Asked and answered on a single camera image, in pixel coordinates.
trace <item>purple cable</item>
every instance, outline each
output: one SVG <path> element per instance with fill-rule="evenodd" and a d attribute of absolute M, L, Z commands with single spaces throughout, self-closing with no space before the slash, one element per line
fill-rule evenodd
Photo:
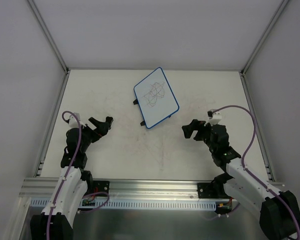
<path fill-rule="evenodd" d="M 62 113 L 62 119 L 63 119 L 65 122 L 67 122 L 67 120 L 65 119 L 65 114 L 70 114 L 70 115 L 72 115 L 72 116 L 74 117 L 74 119 L 76 120 L 76 122 L 78 123 L 78 128 L 79 128 L 79 140 L 78 140 L 78 144 L 77 144 L 76 149 L 75 149 L 75 151 L 74 151 L 74 154 L 73 154 L 73 157 L 72 157 L 72 159 L 71 159 L 71 162 L 70 162 L 70 164 L 69 164 L 69 166 L 68 166 L 68 169 L 66 170 L 66 172 L 65 172 L 65 174 L 64 174 L 64 178 L 66 179 L 67 176 L 68 176 L 68 174 L 69 174 L 70 168 L 71 168 L 72 164 L 74 163 L 74 161 L 75 161 L 75 159 L 76 159 L 76 155 L 77 155 L 77 153 L 78 153 L 78 151 L 79 151 L 80 142 L 81 142 L 81 134 L 82 134 L 82 133 L 81 133 L 81 124 L 80 124 L 80 121 L 79 121 L 78 117 L 77 117 L 73 112 L 71 112 L 71 111 L 64 111 L 64 112 Z M 57 189 L 55 195 L 54 195 L 54 198 L 53 198 L 53 201 L 52 201 L 52 203 L 53 203 L 54 205 L 55 205 L 56 202 L 57 202 L 58 195 L 59 195 L 59 193 L 60 193 L 60 191 L 61 191 L 62 186 L 64 185 L 64 182 L 65 182 L 65 180 L 63 179 L 63 180 L 61 181 L 61 183 L 60 183 L 60 185 L 59 185 L 59 187 L 58 187 L 58 189 Z M 49 216 L 48 216 L 48 221 L 47 221 L 47 224 L 46 224 L 46 240 L 50 240 L 50 223 L 51 223 L 51 218 L 52 218 L 52 213 L 53 213 L 53 211 L 54 211 L 54 207 L 52 206 L 51 209 L 50 209 Z"/>
<path fill-rule="evenodd" d="M 297 238 L 295 240 L 300 240 L 300 228 L 299 228 L 299 225 L 298 225 L 298 222 L 297 222 L 297 219 L 294 215 L 294 213 L 292 212 L 292 210 L 290 209 L 290 207 L 286 204 L 286 202 L 280 197 L 278 196 L 272 189 L 268 188 L 267 185 L 265 183 L 263 183 L 256 175 L 254 175 L 248 168 L 246 168 L 246 164 L 245 164 L 245 157 L 247 155 L 247 152 L 249 151 L 249 149 L 251 148 L 252 146 L 252 143 L 254 142 L 255 140 L 255 137 L 256 137 L 256 134 L 257 134 L 257 124 L 256 124 L 256 120 L 255 120 L 255 117 L 252 115 L 252 113 L 246 109 L 245 107 L 243 106 L 238 106 L 238 105 L 228 105 L 228 106 L 224 106 L 224 107 L 221 107 L 217 110 L 214 110 L 212 113 L 214 114 L 215 112 L 219 112 L 223 109 L 228 109 L 228 108 L 238 108 L 238 109 L 242 109 L 244 111 L 246 111 L 251 119 L 252 119 L 252 122 L 253 122 L 253 134 L 252 134 L 252 139 L 248 145 L 248 147 L 246 148 L 246 150 L 244 151 L 243 155 L 242 155 L 242 158 L 241 158 L 241 164 L 242 164 L 242 167 L 246 170 L 246 172 L 251 176 L 253 177 L 259 184 L 261 184 L 267 191 L 269 191 L 272 195 L 274 195 L 277 199 L 279 199 L 279 201 L 285 206 L 285 208 L 288 210 L 289 214 L 291 215 L 291 218 L 293 220 L 293 223 L 295 225 L 295 228 L 296 228 L 296 232 L 297 232 Z"/>
<path fill-rule="evenodd" d="M 80 213 L 82 214 L 88 214 L 88 213 L 92 213 L 94 211 L 97 211 L 99 210 L 100 208 L 102 208 L 104 205 L 106 205 L 108 202 L 109 202 L 109 199 L 110 199 L 110 196 L 107 192 L 105 191 L 99 191 L 99 192 L 94 192 L 94 193 L 91 193 L 91 194 L 88 194 L 88 195 L 85 195 L 83 196 L 83 198 L 86 198 L 86 197 L 91 197 L 91 196 L 95 196 L 95 195 L 100 195 L 100 194 L 104 194 L 107 196 L 107 199 L 104 203 L 102 203 L 100 206 L 96 207 L 96 208 L 93 208 L 91 210 L 88 210 L 88 211 L 81 211 Z"/>

